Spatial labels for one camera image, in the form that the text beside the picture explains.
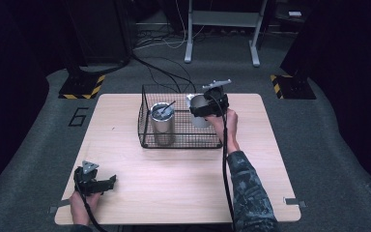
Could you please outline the steel mug with white handle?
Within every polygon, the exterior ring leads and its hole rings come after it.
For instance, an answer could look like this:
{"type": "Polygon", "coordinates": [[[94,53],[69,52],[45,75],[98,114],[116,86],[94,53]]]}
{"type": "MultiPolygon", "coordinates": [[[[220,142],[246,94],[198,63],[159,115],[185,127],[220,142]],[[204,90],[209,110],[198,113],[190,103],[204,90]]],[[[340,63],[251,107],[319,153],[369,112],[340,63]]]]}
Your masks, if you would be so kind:
{"type": "MultiPolygon", "coordinates": [[[[185,103],[188,108],[191,108],[192,106],[201,107],[207,105],[207,101],[203,94],[188,94],[185,97],[185,103]]],[[[196,117],[193,114],[190,115],[190,122],[197,129],[205,129],[211,125],[205,118],[196,117]]]]}

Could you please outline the black wire basket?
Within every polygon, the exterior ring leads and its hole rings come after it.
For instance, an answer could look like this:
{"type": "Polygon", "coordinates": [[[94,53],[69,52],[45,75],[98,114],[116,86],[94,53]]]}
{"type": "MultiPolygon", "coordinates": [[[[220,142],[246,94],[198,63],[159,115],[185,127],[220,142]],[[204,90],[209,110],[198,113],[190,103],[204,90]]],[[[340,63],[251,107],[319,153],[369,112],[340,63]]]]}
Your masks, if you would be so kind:
{"type": "Polygon", "coordinates": [[[144,84],[137,120],[140,145],[147,149],[219,149],[211,126],[199,129],[186,103],[202,88],[192,84],[144,84]]]}

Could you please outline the person's left hand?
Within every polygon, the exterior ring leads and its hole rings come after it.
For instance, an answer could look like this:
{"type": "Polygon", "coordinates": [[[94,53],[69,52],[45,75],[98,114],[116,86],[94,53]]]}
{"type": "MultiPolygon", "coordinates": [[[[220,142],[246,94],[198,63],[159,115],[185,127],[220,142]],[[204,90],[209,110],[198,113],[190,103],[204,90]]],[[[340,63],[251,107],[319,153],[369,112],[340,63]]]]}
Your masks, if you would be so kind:
{"type": "MultiPolygon", "coordinates": [[[[86,197],[86,203],[90,207],[92,213],[94,213],[98,207],[98,202],[100,200],[101,194],[94,193],[86,197]]],[[[90,217],[85,208],[85,204],[80,194],[75,191],[69,198],[71,204],[71,217],[74,224],[86,225],[90,224],[90,217]]]]}

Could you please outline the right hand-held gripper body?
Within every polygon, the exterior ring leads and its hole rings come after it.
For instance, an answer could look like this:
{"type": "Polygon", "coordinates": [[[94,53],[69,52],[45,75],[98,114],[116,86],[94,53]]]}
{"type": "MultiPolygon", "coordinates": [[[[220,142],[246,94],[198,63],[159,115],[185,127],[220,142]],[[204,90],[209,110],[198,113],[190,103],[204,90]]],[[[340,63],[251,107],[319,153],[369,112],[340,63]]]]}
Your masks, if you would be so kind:
{"type": "Polygon", "coordinates": [[[214,80],[212,83],[203,86],[205,92],[208,91],[212,97],[210,101],[207,101],[206,106],[209,106],[214,111],[215,116],[222,116],[229,106],[228,97],[224,93],[223,86],[230,83],[230,79],[214,80]]]}

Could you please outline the person's right hand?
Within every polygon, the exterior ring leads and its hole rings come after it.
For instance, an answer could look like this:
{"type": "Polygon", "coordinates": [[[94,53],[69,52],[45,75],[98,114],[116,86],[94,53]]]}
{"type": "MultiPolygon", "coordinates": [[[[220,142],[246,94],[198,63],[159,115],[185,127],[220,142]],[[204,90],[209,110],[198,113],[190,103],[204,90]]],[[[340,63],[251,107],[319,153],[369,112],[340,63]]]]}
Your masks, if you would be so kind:
{"type": "Polygon", "coordinates": [[[237,141],[238,114],[234,110],[228,109],[224,117],[207,116],[206,120],[214,127],[218,138],[227,148],[227,154],[240,150],[237,141]]]}

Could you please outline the white metal desk frame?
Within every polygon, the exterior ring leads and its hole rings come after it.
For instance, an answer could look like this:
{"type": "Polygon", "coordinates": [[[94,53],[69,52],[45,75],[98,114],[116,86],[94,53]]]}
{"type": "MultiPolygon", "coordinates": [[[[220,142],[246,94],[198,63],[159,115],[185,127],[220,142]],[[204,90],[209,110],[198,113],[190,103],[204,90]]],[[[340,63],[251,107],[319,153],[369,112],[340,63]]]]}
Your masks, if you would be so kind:
{"type": "Polygon", "coordinates": [[[257,41],[261,31],[265,9],[268,0],[260,0],[261,8],[254,13],[237,13],[237,12],[216,12],[216,11],[197,11],[193,9],[193,0],[188,0],[188,20],[187,20],[187,40],[184,61],[188,64],[191,62],[193,50],[193,26],[228,26],[254,28],[252,39],[248,42],[251,62],[256,68],[260,66],[260,59],[257,50],[257,41]]]}

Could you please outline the grey tape strip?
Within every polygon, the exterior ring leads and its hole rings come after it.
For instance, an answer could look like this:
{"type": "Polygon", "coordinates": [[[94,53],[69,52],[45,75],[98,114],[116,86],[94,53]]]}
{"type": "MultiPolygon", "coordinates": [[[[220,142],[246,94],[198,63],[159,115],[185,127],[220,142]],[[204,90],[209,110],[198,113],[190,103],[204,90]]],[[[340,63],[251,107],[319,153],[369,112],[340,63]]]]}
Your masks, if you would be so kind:
{"type": "Polygon", "coordinates": [[[50,206],[48,208],[48,211],[47,212],[50,215],[55,215],[59,208],[64,207],[64,206],[68,206],[69,204],[70,204],[70,201],[68,199],[60,200],[54,206],[50,206]]]}
{"type": "Polygon", "coordinates": [[[296,205],[300,208],[304,208],[307,206],[305,201],[301,201],[301,200],[298,200],[297,198],[292,198],[292,197],[284,197],[283,202],[286,205],[296,205]]]}

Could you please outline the black base with hazard stripes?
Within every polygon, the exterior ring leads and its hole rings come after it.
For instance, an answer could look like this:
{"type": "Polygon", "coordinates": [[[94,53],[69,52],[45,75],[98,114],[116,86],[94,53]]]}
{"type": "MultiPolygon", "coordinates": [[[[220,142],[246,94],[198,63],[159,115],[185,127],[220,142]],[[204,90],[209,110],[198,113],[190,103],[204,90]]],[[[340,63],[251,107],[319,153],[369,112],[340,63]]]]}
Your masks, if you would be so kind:
{"type": "Polygon", "coordinates": [[[290,75],[271,75],[271,83],[276,96],[281,100],[315,100],[307,80],[297,80],[290,75]]]}
{"type": "Polygon", "coordinates": [[[94,99],[100,91],[105,76],[83,77],[81,80],[69,77],[61,87],[58,98],[77,100],[77,99],[94,99]]]}

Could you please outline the steel tumbler with straw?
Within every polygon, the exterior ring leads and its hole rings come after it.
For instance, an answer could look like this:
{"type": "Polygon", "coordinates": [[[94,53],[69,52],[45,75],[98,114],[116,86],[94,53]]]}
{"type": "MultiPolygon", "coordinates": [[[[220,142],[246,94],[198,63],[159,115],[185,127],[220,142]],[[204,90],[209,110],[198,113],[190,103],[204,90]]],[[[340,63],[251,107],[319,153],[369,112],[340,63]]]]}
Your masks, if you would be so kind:
{"type": "Polygon", "coordinates": [[[150,111],[151,125],[158,146],[169,146],[175,140],[175,110],[173,102],[157,102],[150,111]]]}

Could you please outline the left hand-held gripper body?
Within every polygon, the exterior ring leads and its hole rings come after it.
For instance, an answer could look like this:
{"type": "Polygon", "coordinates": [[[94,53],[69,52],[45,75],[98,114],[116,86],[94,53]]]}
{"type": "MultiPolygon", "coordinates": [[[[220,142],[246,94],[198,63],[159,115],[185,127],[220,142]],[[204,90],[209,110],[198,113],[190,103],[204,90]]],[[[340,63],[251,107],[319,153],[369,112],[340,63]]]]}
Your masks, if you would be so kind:
{"type": "Polygon", "coordinates": [[[98,188],[106,187],[103,181],[98,182],[98,164],[84,160],[81,166],[74,170],[74,188],[85,196],[98,193],[98,188]]]}

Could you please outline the black cabinet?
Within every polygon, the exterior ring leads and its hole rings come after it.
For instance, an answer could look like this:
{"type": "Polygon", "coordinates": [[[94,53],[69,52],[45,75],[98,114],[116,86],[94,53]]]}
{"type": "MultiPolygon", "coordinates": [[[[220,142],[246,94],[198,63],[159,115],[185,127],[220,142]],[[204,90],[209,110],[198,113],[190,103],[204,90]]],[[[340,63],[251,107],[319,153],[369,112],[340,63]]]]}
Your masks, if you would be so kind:
{"type": "Polygon", "coordinates": [[[66,0],[87,65],[124,66],[131,54],[126,0],[66,0]]]}

